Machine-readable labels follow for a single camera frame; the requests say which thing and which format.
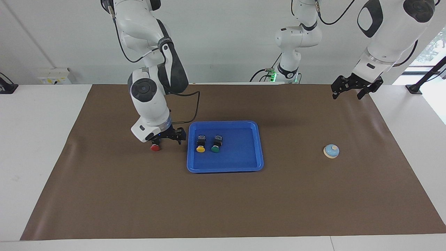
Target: table surface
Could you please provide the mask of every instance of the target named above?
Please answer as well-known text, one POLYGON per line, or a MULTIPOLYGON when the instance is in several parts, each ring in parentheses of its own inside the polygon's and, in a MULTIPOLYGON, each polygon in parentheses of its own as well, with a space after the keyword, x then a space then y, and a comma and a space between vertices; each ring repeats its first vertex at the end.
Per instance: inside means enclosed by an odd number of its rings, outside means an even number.
MULTIPOLYGON (((446 234, 18 242, 90 88, 23 85, 0 96, 0 152, 7 153, 0 159, 0 250, 446 250, 446 234)), ((446 125, 404 86, 382 86, 372 98, 446 222, 446 125)))

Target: white robotic arm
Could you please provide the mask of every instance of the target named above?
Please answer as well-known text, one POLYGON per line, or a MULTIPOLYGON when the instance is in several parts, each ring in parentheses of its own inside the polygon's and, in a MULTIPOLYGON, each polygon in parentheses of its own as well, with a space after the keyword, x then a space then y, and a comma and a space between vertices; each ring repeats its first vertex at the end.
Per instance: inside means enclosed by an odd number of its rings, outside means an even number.
POLYGON ((361 89, 358 98, 376 92, 388 72, 428 27, 435 11, 434 0, 369 0, 358 16, 358 26, 370 44, 350 77, 339 76, 331 85, 333 98, 350 89, 361 89))
POLYGON ((322 39, 315 1, 297 0, 292 8, 301 24, 282 28, 276 33, 276 44, 282 49, 281 61, 275 68, 276 81, 286 83, 297 78, 301 54, 296 49, 316 46, 322 39))
POLYGON ((140 115, 132 127, 133 134, 157 147, 161 138, 181 143, 186 139, 185 131, 173 128, 164 95, 183 92, 189 81, 164 24, 151 13, 160 8, 160 0, 101 0, 101 3, 122 30, 119 36, 124 45, 142 54, 146 66, 135 70, 128 79, 129 92, 140 115))

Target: blue and white round object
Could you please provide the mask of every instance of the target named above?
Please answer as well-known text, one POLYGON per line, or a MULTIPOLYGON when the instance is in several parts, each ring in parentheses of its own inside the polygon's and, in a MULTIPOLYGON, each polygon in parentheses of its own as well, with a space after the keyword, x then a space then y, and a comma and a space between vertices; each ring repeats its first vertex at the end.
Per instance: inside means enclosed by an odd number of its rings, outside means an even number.
POLYGON ((324 154, 330 159, 334 159, 339 156, 339 147, 330 144, 324 148, 324 154))

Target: electrical outlet box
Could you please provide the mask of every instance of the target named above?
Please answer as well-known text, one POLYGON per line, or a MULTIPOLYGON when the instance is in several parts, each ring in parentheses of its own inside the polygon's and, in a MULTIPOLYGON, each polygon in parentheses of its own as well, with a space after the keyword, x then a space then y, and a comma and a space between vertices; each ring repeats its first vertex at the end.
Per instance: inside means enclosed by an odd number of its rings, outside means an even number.
POLYGON ((37 77, 41 84, 71 84, 68 68, 41 69, 37 77))

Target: blue tray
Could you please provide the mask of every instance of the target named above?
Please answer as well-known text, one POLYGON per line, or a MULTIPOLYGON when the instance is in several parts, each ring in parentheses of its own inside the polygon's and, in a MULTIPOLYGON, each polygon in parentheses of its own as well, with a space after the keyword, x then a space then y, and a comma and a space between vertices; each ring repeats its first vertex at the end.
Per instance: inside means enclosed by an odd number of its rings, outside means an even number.
POLYGON ((259 127, 254 121, 194 122, 188 143, 187 169, 193 173, 254 172, 264 165, 259 127), (196 151, 199 135, 206 135, 204 153, 196 151), (211 151, 215 135, 223 136, 219 153, 211 151))

